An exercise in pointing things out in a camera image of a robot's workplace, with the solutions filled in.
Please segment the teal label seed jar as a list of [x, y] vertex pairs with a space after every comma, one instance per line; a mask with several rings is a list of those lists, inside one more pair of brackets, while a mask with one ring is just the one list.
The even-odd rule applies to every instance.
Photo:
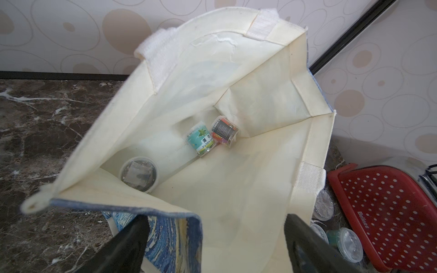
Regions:
[[199, 122], [193, 126], [185, 139], [199, 157], [203, 157], [217, 145], [204, 122]]

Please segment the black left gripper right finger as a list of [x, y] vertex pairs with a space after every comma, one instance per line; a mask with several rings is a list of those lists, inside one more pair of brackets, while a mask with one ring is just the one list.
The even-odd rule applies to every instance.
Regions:
[[285, 241], [292, 270], [301, 273], [299, 249], [319, 273], [357, 273], [358, 270], [342, 259], [340, 253], [324, 242], [297, 215], [288, 214], [284, 224]]

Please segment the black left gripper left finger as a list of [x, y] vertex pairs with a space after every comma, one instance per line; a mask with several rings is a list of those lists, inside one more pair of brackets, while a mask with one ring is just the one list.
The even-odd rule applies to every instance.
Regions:
[[78, 273], [139, 273], [150, 233], [147, 216], [136, 216]]

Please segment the clear seed jar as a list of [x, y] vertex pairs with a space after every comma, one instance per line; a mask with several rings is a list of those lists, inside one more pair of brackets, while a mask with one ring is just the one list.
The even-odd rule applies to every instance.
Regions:
[[310, 228], [326, 243], [329, 243], [328, 237], [324, 229], [315, 223], [310, 224]]

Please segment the wide amber seed jar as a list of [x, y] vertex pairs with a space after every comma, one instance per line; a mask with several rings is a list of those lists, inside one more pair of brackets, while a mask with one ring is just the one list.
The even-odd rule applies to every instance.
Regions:
[[334, 203], [326, 190], [321, 190], [317, 195], [313, 210], [313, 218], [320, 221], [329, 221], [334, 215]]

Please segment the teal lid seed jar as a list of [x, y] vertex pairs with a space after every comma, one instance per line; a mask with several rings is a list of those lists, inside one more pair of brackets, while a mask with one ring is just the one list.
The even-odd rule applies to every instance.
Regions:
[[327, 233], [329, 244], [337, 248], [345, 260], [359, 263], [364, 256], [363, 246], [357, 234], [345, 227], [329, 230]]

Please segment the cream canvas starry night bag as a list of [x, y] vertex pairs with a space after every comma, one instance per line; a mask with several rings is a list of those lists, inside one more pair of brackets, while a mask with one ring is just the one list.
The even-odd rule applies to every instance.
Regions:
[[21, 206], [97, 210], [114, 235], [149, 221], [147, 273], [290, 273], [284, 225], [311, 220], [335, 112], [307, 30], [222, 8], [159, 30], [56, 180]]

